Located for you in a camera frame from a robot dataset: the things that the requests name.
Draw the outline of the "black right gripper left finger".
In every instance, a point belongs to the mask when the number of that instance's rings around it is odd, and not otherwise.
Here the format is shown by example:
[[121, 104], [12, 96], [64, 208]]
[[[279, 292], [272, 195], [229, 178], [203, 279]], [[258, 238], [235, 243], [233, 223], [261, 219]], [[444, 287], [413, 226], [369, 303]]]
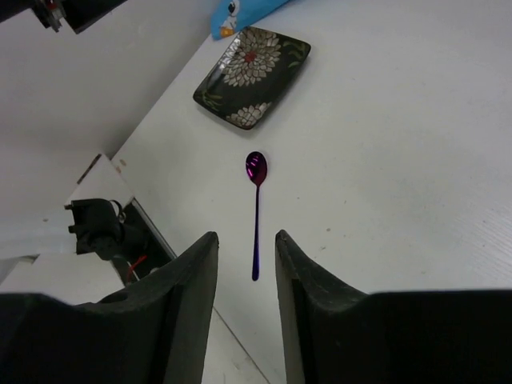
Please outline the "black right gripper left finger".
[[218, 236], [100, 302], [78, 306], [78, 383], [200, 383], [218, 278]]

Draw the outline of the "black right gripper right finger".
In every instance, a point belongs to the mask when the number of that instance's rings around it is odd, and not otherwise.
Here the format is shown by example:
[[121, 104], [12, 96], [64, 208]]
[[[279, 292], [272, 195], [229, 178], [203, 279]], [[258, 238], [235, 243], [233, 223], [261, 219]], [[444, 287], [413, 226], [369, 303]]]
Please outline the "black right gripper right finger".
[[350, 308], [366, 296], [317, 264], [284, 230], [275, 273], [288, 383], [348, 383], [357, 374]]

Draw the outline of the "purple metallic spoon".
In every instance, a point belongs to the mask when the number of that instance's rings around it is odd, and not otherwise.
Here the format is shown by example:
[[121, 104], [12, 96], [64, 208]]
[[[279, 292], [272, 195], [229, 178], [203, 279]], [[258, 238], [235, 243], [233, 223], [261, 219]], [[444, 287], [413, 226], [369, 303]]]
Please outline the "purple metallic spoon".
[[255, 185], [255, 204], [254, 204], [254, 244], [251, 278], [254, 282], [259, 279], [260, 261], [259, 261], [259, 199], [260, 189], [266, 180], [268, 173], [267, 160], [263, 153], [253, 151], [246, 157], [246, 173], [249, 180]]

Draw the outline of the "black floral square plate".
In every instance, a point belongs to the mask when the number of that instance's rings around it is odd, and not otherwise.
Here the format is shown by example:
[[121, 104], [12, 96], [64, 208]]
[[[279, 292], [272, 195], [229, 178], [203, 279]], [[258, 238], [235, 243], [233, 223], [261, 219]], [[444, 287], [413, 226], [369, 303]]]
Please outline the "black floral square plate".
[[193, 100], [229, 124], [252, 130], [288, 90], [310, 51], [307, 42], [248, 26], [200, 83]]

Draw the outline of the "blue cartoon print cloth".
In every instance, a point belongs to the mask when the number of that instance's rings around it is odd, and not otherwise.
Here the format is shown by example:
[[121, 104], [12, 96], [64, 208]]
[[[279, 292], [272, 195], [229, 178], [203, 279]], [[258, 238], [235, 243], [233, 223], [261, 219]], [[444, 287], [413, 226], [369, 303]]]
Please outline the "blue cartoon print cloth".
[[227, 38], [273, 13], [288, 0], [224, 0], [210, 18], [213, 40]]

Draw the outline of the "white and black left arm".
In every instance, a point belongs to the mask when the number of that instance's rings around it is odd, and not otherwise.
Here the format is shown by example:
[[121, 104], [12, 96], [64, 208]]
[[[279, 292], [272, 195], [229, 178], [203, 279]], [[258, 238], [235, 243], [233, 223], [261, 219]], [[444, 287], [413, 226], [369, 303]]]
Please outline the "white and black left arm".
[[74, 223], [68, 227], [76, 237], [76, 253], [95, 253], [103, 261], [122, 258], [134, 263], [146, 254], [147, 236], [125, 223], [126, 215], [116, 200], [73, 200], [64, 206]]

